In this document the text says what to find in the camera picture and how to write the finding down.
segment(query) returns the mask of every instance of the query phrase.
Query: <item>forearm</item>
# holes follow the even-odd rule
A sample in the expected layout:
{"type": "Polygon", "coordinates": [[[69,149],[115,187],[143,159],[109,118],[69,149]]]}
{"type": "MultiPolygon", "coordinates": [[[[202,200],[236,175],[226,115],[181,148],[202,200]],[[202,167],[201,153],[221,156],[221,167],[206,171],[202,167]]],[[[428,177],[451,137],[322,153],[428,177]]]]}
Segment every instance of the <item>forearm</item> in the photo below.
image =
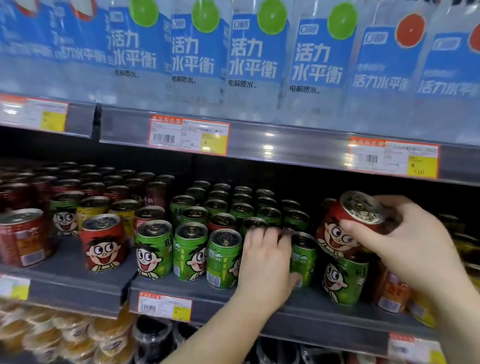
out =
{"type": "Polygon", "coordinates": [[[233,296],[202,328],[175,350],[163,364],[241,364],[268,315],[251,312],[233,296]]]}
{"type": "Polygon", "coordinates": [[[468,280],[434,293],[442,350],[452,364],[480,364],[480,294],[468,280]]]}

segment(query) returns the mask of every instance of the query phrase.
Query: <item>cartoon character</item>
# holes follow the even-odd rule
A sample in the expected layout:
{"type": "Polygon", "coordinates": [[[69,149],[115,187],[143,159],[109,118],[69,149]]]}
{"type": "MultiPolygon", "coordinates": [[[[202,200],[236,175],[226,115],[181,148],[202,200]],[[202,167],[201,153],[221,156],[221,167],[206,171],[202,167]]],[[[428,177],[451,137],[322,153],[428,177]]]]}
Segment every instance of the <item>cartoon character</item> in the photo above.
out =
{"type": "Polygon", "coordinates": [[[145,276],[151,279],[160,278],[158,274],[153,271],[163,261],[162,257],[157,254],[160,252],[154,246],[140,243],[137,244],[137,263],[138,272],[141,276],[145,276]]]}
{"type": "Polygon", "coordinates": [[[348,285],[343,281],[343,277],[347,277],[347,272],[340,273],[340,269],[334,266],[332,263],[328,263],[325,269],[325,276],[323,281],[323,287],[328,292],[332,300],[338,302],[338,297],[335,291],[339,291],[342,288],[347,288],[348,285]]]}
{"type": "Polygon", "coordinates": [[[58,211],[53,215],[53,223],[57,228],[57,235],[78,236],[77,215],[74,211],[58,211]]]}
{"type": "Polygon", "coordinates": [[[95,264],[92,271],[104,272],[120,265],[120,262],[115,261],[120,250],[120,245],[115,240],[116,238],[113,236],[106,236],[94,238],[88,243],[90,248],[86,254],[95,264]]]}
{"type": "Polygon", "coordinates": [[[240,258],[241,258],[241,252],[235,257],[235,261],[233,262],[232,268],[228,270],[228,272],[233,274],[233,276],[235,277],[232,284],[230,284],[230,288],[232,288],[233,286],[235,286],[235,284],[237,284],[237,278],[240,272],[240,258]]]}
{"type": "Polygon", "coordinates": [[[191,266],[195,273],[190,278],[188,278],[188,280],[196,280],[198,277],[200,277],[201,274],[205,272],[207,258],[205,255],[206,250],[207,244],[202,244],[197,246],[194,250],[190,252],[190,254],[193,254],[193,256],[192,260],[189,260],[187,262],[187,265],[191,266]]]}
{"type": "Polygon", "coordinates": [[[331,252],[333,255],[343,257],[344,252],[360,246],[360,243],[339,227],[338,221],[325,222],[325,240],[318,238],[321,247],[331,252]]]}

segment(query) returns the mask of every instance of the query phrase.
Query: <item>metal shelf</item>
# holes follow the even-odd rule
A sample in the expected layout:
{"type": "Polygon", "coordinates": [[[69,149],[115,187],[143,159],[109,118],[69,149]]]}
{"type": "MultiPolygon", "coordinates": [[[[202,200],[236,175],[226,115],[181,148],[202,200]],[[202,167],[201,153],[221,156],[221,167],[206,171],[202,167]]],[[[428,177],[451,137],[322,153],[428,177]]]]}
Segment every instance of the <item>metal shelf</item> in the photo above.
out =
{"type": "MultiPolygon", "coordinates": [[[[193,322],[206,323],[230,299],[234,290],[220,291],[205,278],[183,282],[172,274],[159,280],[138,276],[130,288],[129,306],[138,310],[140,292],[164,294],[192,300],[193,322]]],[[[408,314],[391,315],[360,302],[344,307],[325,292],[308,288],[295,290],[287,303],[267,322],[262,334],[351,352],[386,356],[390,332],[438,340],[434,330],[408,314]]]]}
{"type": "Polygon", "coordinates": [[[93,119],[95,115],[96,104],[95,103],[86,103],[86,102],[77,102],[69,101],[65,99],[51,99],[48,97],[37,97],[31,95],[14,95],[9,94],[9,96],[14,97],[26,97],[33,98],[41,101],[54,101],[54,102],[64,102],[68,103],[68,112],[67,119],[65,122],[65,131],[55,132],[51,130],[40,129],[37,127],[29,127],[25,124],[24,121],[19,120],[12,116],[12,113],[18,110],[18,108],[11,108],[7,104],[2,103],[0,105],[0,125],[9,126],[13,128],[20,129],[30,129],[30,130],[39,130],[47,133],[59,133],[66,135],[74,135],[90,138],[92,136],[93,129],[93,119]]]}
{"type": "Polygon", "coordinates": [[[84,262],[80,239],[68,238],[45,261],[28,268],[0,264],[0,273],[31,280],[27,303],[116,318],[136,274],[134,254],[103,273],[87,271],[84,262]]]}
{"type": "MultiPolygon", "coordinates": [[[[262,160],[278,163],[347,170],[348,145],[355,133],[332,131],[336,126],[330,123],[318,125],[326,129],[299,126],[267,124],[233,120],[222,116],[226,111],[218,109],[218,117],[212,110],[199,108],[171,107],[185,113],[148,112],[133,109],[104,107],[102,110],[100,142],[148,147],[150,119],[153,114],[190,117],[206,121],[230,123],[227,157],[262,160]]],[[[233,116],[240,116],[236,111],[233,116]]],[[[360,136],[378,138],[376,135],[360,136]]],[[[402,139],[403,141],[421,142],[402,139]]],[[[480,185],[480,170],[473,168],[480,164],[480,148],[460,144],[441,144],[439,181],[480,185]]]]}

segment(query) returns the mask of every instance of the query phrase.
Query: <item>price tag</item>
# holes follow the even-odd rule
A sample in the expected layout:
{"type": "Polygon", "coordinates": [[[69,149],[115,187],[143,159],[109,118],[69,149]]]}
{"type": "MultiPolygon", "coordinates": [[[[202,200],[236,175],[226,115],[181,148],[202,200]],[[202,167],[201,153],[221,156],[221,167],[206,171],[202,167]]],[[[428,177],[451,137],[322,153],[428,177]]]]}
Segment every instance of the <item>price tag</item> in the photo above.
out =
{"type": "Polygon", "coordinates": [[[345,166],[352,170],[438,178],[440,146],[351,137],[345,166]]]}
{"type": "Polygon", "coordinates": [[[395,332],[388,340],[388,357],[414,363],[446,364],[440,343],[395,332]]]}
{"type": "Polygon", "coordinates": [[[225,122],[152,115],[148,145],[226,156],[229,132],[225,122]]]}
{"type": "Polygon", "coordinates": [[[190,322],[192,318],[192,300],[140,292],[137,311],[145,315],[190,322]]]}
{"type": "Polygon", "coordinates": [[[0,123],[29,129],[64,132],[68,103],[0,95],[0,123]]]}
{"type": "Polygon", "coordinates": [[[26,301],[29,290],[29,279],[8,276],[6,274],[0,275],[0,296],[26,301]]]}

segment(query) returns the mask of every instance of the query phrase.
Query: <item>red grapefruit graphic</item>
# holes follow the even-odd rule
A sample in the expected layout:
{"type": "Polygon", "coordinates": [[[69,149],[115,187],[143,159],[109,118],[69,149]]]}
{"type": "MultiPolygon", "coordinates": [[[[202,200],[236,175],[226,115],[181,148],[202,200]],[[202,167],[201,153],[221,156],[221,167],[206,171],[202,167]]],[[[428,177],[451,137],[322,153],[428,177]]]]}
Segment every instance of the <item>red grapefruit graphic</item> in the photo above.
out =
{"type": "Polygon", "coordinates": [[[73,14],[84,22],[89,22],[96,17],[96,0],[70,0],[73,14]]]}
{"type": "Polygon", "coordinates": [[[25,16],[36,16],[40,8],[39,0],[15,0],[19,12],[25,16]]]}
{"type": "Polygon", "coordinates": [[[474,52],[480,53],[480,24],[470,33],[468,37],[468,46],[474,52]]]}
{"type": "Polygon", "coordinates": [[[403,48],[412,48],[422,39],[425,32],[425,19],[418,14],[403,18],[395,29],[395,39],[403,48]]]}

